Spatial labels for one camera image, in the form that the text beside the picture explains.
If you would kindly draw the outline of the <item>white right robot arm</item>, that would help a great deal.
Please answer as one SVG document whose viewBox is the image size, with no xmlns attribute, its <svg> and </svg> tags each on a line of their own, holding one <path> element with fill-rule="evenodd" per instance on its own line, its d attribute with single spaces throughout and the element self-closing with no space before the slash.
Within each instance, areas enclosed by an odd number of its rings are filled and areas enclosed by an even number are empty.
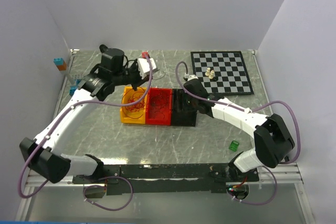
<svg viewBox="0 0 336 224">
<path fill-rule="evenodd" d="M 257 167 L 275 168 L 295 147 L 281 116 L 267 116 L 243 108 L 229 99 L 210 94 L 195 75 L 183 84 L 187 103 L 201 114 L 222 120 L 247 133 L 254 147 L 237 154 L 228 164 L 231 179 L 241 181 Z"/>
</svg>

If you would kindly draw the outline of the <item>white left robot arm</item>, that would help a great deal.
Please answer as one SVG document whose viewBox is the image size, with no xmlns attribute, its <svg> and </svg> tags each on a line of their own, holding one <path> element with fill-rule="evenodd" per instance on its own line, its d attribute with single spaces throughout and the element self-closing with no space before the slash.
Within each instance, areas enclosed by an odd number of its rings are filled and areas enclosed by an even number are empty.
<svg viewBox="0 0 336 224">
<path fill-rule="evenodd" d="M 97 107 L 104 104 L 117 86 L 131 85 L 133 89 L 151 82 L 157 70 L 147 52 L 124 65 L 124 52 L 105 48 L 101 62 L 95 65 L 78 84 L 72 98 L 53 121 L 32 140 L 24 138 L 19 148 L 30 168 L 49 182 L 57 183 L 65 176 L 84 175 L 92 183 L 103 179 L 103 162 L 92 155 L 71 156 L 64 148 L 81 122 Z"/>
</svg>

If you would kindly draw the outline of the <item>white chess piece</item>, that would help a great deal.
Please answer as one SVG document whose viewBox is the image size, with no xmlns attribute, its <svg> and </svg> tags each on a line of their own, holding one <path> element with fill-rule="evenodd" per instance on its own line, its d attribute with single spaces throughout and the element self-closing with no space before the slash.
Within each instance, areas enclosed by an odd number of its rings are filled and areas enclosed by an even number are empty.
<svg viewBox="0 0 336 224">
<path fill-rule="evenodd" d="M 205 75 L 206 76 L 209 76 L 210 75 L 210 72 L 211 72 L 211 69 L 210 68 L 207 68 L 206 72 L 205 72 Z"/>
<path fill-rule="evenodd" d="M 215 77 L 215 71 L 211 70 L 208 77 L 209 77 L 209 79 L 213 79 Z"/>
</svg>

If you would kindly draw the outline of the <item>black plastic bin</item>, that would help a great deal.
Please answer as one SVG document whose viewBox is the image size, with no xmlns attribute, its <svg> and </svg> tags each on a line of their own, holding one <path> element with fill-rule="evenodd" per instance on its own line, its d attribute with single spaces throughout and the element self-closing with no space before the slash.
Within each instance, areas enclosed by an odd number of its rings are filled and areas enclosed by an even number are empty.
<svg viewBox="0 0 336 224">
<path fill-rule="evenodd" d="M 194 127 L 197 111 L 189 104 L 187 94 L 182 89 L 172 90 L 172 126 Z"/>
</svg>

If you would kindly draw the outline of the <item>yellow plastic bin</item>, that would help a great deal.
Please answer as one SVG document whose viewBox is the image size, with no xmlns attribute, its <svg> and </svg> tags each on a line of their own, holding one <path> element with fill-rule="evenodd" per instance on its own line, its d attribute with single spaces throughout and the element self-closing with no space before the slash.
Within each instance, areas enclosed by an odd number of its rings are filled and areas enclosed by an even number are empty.
<svg viewBox="0 0 336 224">
<path fill-rule="evenodd" d="M 132 87 L 125 87 L 121 103 L 133 103 L 141 98 L 145 91 L 146 88 L 143 87 L 138 87 L 136 91 L 133 90 Z M 139 103 L 135 105 L 121 107 L 121 122 L 124 124 L 145 124 L 146 99 L 147 96 L 145 96 Z"/>
</svg>

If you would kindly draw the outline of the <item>black white chessboard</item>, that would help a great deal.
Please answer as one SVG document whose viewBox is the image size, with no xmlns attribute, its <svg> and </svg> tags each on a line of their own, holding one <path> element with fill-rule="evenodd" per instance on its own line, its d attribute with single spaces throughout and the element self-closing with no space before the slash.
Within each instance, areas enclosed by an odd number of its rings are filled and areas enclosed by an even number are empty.
<svg viewBox="0 0 336 224">
<path fill-rule="evenodd" d="M 191 62 L 193 73 L 208 93 L 254 94 L 241 51 L 192 51 Z M 215 71 L 217 81 L 205 75 L 207 68 Z"/>
</svg>

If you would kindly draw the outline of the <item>red plastic bin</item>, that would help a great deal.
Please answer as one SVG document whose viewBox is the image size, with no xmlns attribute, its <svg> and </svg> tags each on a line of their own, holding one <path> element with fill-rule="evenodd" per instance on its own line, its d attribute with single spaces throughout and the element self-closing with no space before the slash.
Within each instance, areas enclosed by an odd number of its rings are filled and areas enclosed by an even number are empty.
<svg viewBox="0 0 336 224">
<path fill-rule="evenodd" d="M 150 88 L 146 99 L 145 123 L 171 125 L 172 89 Z"/>
</svg>

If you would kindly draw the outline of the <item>black marker orange cap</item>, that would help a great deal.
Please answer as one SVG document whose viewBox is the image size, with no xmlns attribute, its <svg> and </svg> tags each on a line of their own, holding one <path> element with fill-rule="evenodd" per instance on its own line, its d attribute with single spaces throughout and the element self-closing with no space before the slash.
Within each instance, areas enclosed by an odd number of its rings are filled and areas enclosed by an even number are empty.
<svg viewBox="0 0 336 224">
<path fill-rule="evenodd" d="M 104 45 L 104 44 L 101 44 L 100 46 L 99 46 L 99 50 L 100 50 L 100 52 L 101 53 L 104 53 L 105 51 L 107 51 L 109 48 L 106 46 L 106 45 Z"/>
</svg>

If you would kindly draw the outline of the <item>blue white block stack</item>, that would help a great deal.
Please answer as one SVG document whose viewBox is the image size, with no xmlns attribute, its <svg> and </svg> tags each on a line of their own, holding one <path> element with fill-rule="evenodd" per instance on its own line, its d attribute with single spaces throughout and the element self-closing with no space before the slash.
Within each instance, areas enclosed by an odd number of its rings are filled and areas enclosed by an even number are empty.
<svg viewBox="0 0 336 224">
<path fill-rule="evenodd" d="M 69 89 L 69 95 L 72 97 L 74 95 L 74 92 L 77 90 L 79 83 L 82 81 L 83 79 L 83 75 L 73 75 L 72 76 L 74 83 L 71 84 L 70 89 Z"/>
</svg>

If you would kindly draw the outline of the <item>blue orange block tower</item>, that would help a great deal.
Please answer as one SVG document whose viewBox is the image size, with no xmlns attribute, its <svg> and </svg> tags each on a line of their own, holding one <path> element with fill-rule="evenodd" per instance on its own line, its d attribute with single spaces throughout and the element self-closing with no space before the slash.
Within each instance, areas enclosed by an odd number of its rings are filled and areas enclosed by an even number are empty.
<svg viewBox="0 0 336 224">
<path fill-rule="evenodd" d="M 63 58 L 54 58 L 53 60 L 55 66 L 57 67 L 57 69 L 64 75 L 67 77 L 68 81 L 72 84 L 75 85 L 76 82 L 75 80 L 70 76 L 70 73 L 68 71 L 68 67 L 67 64 L 65 62 L 65 60 Z"/>
</svg>

